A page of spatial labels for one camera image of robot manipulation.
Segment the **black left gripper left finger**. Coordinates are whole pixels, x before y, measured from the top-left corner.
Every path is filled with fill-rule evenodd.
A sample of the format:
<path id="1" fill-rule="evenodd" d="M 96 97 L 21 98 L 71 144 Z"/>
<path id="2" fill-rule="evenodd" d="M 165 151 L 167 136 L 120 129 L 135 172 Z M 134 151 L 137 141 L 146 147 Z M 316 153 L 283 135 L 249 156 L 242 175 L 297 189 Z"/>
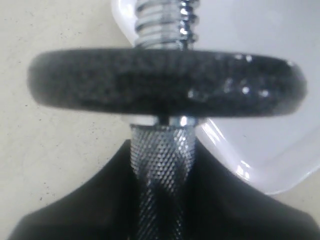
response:
<path id="1" fill-rule="evenodd" d="M 138 187 L 130 166 L 130 140 L 109 162 L 67 196 L 25 215 L 10 240 L 130 240 Z"/>

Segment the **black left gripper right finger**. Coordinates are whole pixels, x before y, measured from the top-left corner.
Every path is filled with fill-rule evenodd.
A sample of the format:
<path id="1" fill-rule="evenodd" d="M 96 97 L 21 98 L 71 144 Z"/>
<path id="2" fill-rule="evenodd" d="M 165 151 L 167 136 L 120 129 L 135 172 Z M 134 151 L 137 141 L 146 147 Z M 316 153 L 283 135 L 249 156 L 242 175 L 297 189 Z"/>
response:
<path id="1" fill-rule="evenodd" d="M 281 203 L 227 170 L 201 143 L 186 185 L 192 240 L 318 240 L 306 212 Z"/>

